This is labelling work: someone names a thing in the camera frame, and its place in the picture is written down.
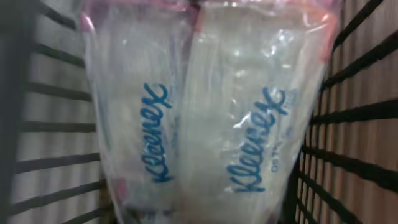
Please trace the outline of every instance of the metal grid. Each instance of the metal grid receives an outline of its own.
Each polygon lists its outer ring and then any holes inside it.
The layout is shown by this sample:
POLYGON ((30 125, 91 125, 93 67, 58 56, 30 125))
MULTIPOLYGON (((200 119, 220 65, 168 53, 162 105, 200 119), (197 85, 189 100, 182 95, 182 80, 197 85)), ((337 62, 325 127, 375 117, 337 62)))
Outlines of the metal grid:
MULTIPOLYGON (((340 57, 339 55, 335 57, 335 50, 375 12, 382 2, 383 0, 368 1, 335 40, 328 74, 319 92, 317 107, 310 120, 302 152, 290 178, 287 195, 290 207, 286 212, 287 217, 289 217, 287 223, 331 223, 333 222, 331 221, 332 213, 338 220, 338 222, 334 220, 334 223, 369 222, 360 220, 357 214, 347 209, 340 200, 334 198, 332 193, 334 184, 329 184, 331 189, 325 189, 327 185, 325 183, 326 164, 332 167, 330 169, 332 182, 336 181, 335 168, 339 167, 344 169, 345 172, 354 173, 364 180, 374 182, 381 188, 398 194, 398 172, 396 170, 388 170, 377 164, 338 154, 333 148, 330 151, 327 150, 330 141, 333 141, 328 132, 331 130, 337 132, 336 124, 398 118, 397 98, 331 112, 331 105, 334 104, 332 98, 336 100, 341 97, 342 82, 353 78, 360 71, 367 69, 398 49, 397 30, 344 69, 338 72, 334 71, 334 58, 341 59, 343 57, 342 50, 340 57), (335 94, 338 96, 332 96, 332 88, 335 88, 335 94)), ((344 13, 341 15, 341 20, 344 20, 344 13)))
MULTIPOLYGON (((60 190, 48 195, 40 195, 23 202, 10 205, 12 179, 14 175, 34 170, 51 169, 54 167, 85 164, 100 160, 99 153, 63 156, 57 158, 16 161, 19 133, 56 132, 56 133, 93 133, 93 123, 50 123, 38 121, 21 121, 22 105, 26 92, 41 95, 56 96, 69 100, 91 102, 91 96, 82 91, 69 90, 27 80, 29 73, 29 58, 31 53, 46 55, 50 58, 84 68, 83 59, 61 50, 55 50, 33 40, 35 17, 40 13, 61 26, 76 30, 73 20, 62 16, 39 0, 10 0, 0 2, 0 223, 7 223, 12 215, 17 215, 30 209, 44 207, 54 202, 74 196, 104 189, 104 180, 80 185, 71 189, 60 190)), ((94 218, 107 215, 111 205, 93 210, 75 217, 63 224, 86 223, 94 218)))
MULTIPOLYGON (((337 36, 333 51, 335 51, 382 2, 383 0, 370 0, 337 36)), ((2 3, 0 7, 0 28, 6 31, 1 32, 0 39, 0 47, 2 47, 3 53, 3 55, 0 56, 5 59, 1 60, 0 64, 0 104, 3 105, 2 110, 0 110, 0 144, 2 146, 0 173, 3 178, 3 183, 0 185, 0 223, 5 223, 9 215, 15 215, 32 208, 42 207, 59 200, 104 187, 104 181, 100 180, 95 183, 81 185, 53 194, 31 198, 11 206, 7 199, 11 193, 11 180, 14 174, 72 164, 82 164, 98 161, 100 159, 100 155, 94 153, 58 157, 54 159, 16 162, 17 135, 19 131, 95 132, 95 124, 20 122, 23 94, 25 91, 70 100, 91 101, 91 96, 85 92, 27 81, 27 68, 31 52, 37 52, 77 67, 85 67, 84 61, 81 58, 33 42, 32 34, 35 28, 34 17, 36 10, 54 22, 69 29, 76 30, 76 25, 71 19, 62 16, 38 0, 6 1, 2 3)), ((325 205, 327 205, 330 210, 333 210, 342 222, 362 223, 353 212, 349 211, 339 200, 335 199, 331 193, 325 190, 326 163, 332 164, 334 167, 341 167, 347 172, 358 175, 360 178, 377 183, 378 186, 384 189, 398 193, 398 172, 325 150, 328 141, 331 141, 331 139, 328 138, 328 127, 331 124, 353 123, 375 119, 396 119, 398 117, 398 99, 359 106, 339 112, 330 112, 331 88, 339 86, 341 82, 355 76, 358 72, 371 66, 378 60, 383 59, 397 48, 398 31, 385 38, 379 45, 369 50, 362 57, 336 74, 333 74, 333 59, 330 62, 328 76, 320 90, 319 102, 317 103, 317 108, 315 108, 314 116, 311 119, 302 152, 300 153, 300 157, 297 160, 295 169, 289 180, 289 191, 284 205, 284 223, 313 224, 321 222, 322 206, 325 205)), ((110 205, 105 206, 80 215, 65 223, 84 223, 104 215, 110 208, 110 205)))

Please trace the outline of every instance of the clear plastic wrapper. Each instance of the clear plastic wrapper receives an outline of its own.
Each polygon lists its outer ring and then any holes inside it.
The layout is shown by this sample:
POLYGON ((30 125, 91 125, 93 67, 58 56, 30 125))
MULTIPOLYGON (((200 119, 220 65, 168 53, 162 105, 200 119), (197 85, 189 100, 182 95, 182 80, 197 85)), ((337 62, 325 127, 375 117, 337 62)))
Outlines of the clear plastic wrapper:
POLYGON ((196 12, 181 1, 88 0, 81 29, 101 160, 120 223, 170 223, 196 12))
POLYGON ((201 4, 181 114, 179 223, 276 223, 336 10, 321 0, 201 4))

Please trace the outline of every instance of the pink plastic edge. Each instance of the pink plastic edge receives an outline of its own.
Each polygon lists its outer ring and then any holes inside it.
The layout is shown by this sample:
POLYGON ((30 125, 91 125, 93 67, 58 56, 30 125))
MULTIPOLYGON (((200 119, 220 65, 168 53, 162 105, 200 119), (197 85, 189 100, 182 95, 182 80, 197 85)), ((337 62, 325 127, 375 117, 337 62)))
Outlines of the pink plastic edge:
POLYGON ((95 27, 91 21, 91 9, 96 3, 105 4, 152 4, 157 7, 170 9, 171 11, 192 11, 197 13, 197 9, 189 5, 188 2, 177 0, 170 2, 168 0, 86 0, 80 14, 80 30, 82 32, 93 32, 95 27))

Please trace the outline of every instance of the kleenex logo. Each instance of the kleenex logo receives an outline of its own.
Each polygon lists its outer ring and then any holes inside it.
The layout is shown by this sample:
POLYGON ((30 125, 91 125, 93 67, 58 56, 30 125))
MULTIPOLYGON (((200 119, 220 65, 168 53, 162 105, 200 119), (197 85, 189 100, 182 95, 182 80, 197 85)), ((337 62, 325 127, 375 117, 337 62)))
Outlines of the kleenex logo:
POLYGON ((167 176, 169 169, 165 163, 165 151, 162 145, 162 132, 157 129, 161 125, 163 118, 163 111, 160 106, 170 109, 172 106, 165 102, 167 98, 167 89, 162 84, 159 84, 163 91, 162 96, 157 96, 151 90, 147 83, 144 84, 145 90, 150 94, 151 98, 142 98, 143 104, 151 108, 142 108, 140 115, 145 118, 142 123, 143 132, 145 133, 146 152, 141 156, 141 160, 146 164, 145 170, 153 174, 155 177, 152 179, 154 182, 163 183, 168 182, 174 177, 167 176))
POLYGON ((282 105, 285 102, 285 91, 279 90, 281 94, 281 100, 275 102, 272 100, 268 88, 262 89, 267 103, 256 102, 254 106, 260 109, 260 112, 252 113, 250 116, 251 121, 256 128, 250 127, 246 130, 246 140, 240 150, 244 153, 239 157, 241 165, 230 165, 226 169, 229 173, 234 175, 230 180, 235 184, 240 185, 239 188, 235 188, 235 192, 263 192, 265 188, 259 187, 262 178, 260 175, 260 165, 264 158, 262 153, 264 152, 264 143, 271 131, 273 125, 275 125, 275 116, 270 113, 272 111, 277 112, 281 115, 287 115, 287 112, 282 109, 282 105), (239 177, 253 177, 255 180, 251 183, 244 183, 239 180, 239 177))

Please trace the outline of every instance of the plastic bag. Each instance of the plastic bag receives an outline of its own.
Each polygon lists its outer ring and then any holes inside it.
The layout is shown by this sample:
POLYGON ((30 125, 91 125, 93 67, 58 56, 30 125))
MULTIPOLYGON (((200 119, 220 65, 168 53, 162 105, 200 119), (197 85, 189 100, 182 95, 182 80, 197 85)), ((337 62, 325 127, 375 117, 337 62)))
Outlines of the plastic bag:
POLYGON ((337 25, 330 1, 207 1, 180 129, 181 223, 275 223, 337 25))
POLYGON ((89 0, 81 28, 101 160, 121 223, 169 223, 195 10, 184 2, 89 0))

